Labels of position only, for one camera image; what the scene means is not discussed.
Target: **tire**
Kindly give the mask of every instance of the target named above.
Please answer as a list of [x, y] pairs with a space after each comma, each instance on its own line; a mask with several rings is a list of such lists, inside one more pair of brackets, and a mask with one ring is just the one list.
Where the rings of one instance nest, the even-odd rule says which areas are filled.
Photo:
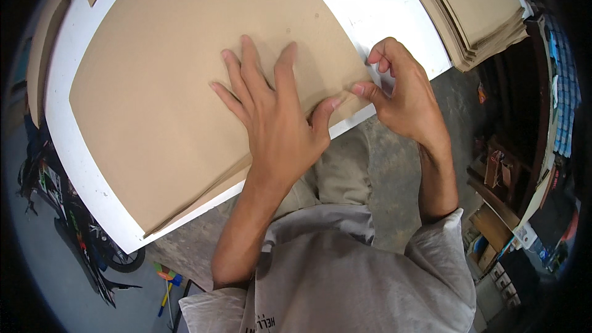
[[104, 249], [101, 250], [101, 258], [103, 262], [107, 264], [108, 267], [112, 268], [115, 271], [119, 271], [120, 273], [132, 273], [136, 271], [142, 266], [144, 263], [144, 259], [146, 258], [146, 249], [144, 247], [138, 249], [136, 252], [132, 252], [130, 256], [137, 253], [136, 258], [129, 264], [121, 264], [117, 263], [113, 260], [114, 255], [111, 253], [111, 256], [105, 252]]

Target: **gray t-shirt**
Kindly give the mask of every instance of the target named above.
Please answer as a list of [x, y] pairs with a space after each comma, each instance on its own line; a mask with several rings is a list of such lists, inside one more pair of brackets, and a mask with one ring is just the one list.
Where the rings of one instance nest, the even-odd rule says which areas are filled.
[[248, 291], [179, 301], [197, 332], [467, 332], [475, 286], [462, 209], [422, 226], [405, 254], [372, 248], [366, 206], [322, 204], [276, 220]]

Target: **stack of cardboard sheets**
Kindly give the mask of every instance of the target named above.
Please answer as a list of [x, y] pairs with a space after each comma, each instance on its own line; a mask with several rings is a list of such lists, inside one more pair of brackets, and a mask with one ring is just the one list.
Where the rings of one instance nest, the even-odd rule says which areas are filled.
[[421, 0], [455, 65], [468, 71], [522, 41], [519, 0]]

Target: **forearm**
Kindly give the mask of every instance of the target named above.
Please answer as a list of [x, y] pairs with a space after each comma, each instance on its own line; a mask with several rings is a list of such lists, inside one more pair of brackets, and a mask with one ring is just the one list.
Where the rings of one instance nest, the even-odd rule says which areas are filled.
[[450, 138], [430, 148], [421, 144], [417, 147], [421, 163], [419, 215], [423, 225], [433, 224], [458, 206]]
[[251, 278], [265, 233], [286, 194], [284, 192], [284, 189], [258, 182], [249, 174], [212, 257], [214, 289], [247, 282]]

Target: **right hand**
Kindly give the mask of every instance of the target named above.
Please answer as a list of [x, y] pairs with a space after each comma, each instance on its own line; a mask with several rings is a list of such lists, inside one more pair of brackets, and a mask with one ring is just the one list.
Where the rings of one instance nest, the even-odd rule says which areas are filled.
[[352, 88], [354, 94], [374, 104], [378, 120], [429, 152], [439, 151], [444, 143], [449, 147], [450, 137], [430, 81], [404, 45], [394, 38], [383, 39], [370, 51], [368, 63], [379, 63], [379, 72], [390, 69], [391, 76], [396, 78], [390, 97], [367, 81], [359, 81]]

